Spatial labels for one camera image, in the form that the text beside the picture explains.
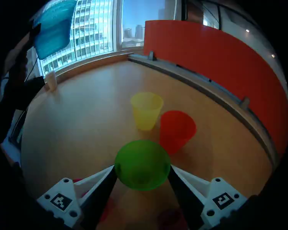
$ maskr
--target orange wall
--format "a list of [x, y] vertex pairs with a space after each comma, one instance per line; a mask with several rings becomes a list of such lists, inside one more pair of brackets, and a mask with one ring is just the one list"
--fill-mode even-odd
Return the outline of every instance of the orange wall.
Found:
[[271, 67], [253, 49], [220, 30], [187, 21], [146, 21], [144, 55], [167, 60], [220, 84], [249, 108], [280, 156], [288, 143], [288, 101]]

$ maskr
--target sky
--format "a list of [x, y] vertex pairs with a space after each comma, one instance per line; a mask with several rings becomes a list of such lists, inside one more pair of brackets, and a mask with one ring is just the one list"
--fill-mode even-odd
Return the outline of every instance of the sky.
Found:
[[122, 27], [132, 29], [135, 36], [136, 26], [145, 21], [157, 20], [159, 9], [164, 9], [165, 0], [123, 0]]

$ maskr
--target blue bin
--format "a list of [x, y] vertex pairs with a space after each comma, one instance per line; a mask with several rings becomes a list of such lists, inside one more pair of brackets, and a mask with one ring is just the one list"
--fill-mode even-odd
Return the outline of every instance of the blue bin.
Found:
[[70, 27], [76, 3], [75, 0], [58, 2], [34, 20], [33, 27], [41, 23], [41, 31], [34, 40], [40, 60], [65, 48], [70, 42]]

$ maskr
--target green cup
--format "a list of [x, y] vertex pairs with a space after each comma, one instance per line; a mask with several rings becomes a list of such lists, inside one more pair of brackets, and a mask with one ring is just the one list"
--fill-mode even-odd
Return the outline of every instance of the green cup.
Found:
[[120, 149], [114, 168], [123, 184], [131, 189], [147, 191], [165, 182], [170, 172], [170, 157], [157, 143], [132, 141]]

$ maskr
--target yellow cup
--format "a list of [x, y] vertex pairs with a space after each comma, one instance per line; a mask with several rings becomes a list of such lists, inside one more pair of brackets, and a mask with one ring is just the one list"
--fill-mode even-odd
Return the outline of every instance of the yellow cup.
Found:
[[137, 93], [131, 98], [133, 116], [138, 129], [151, 130], [160, 114], [163, 99], [150, 92]]

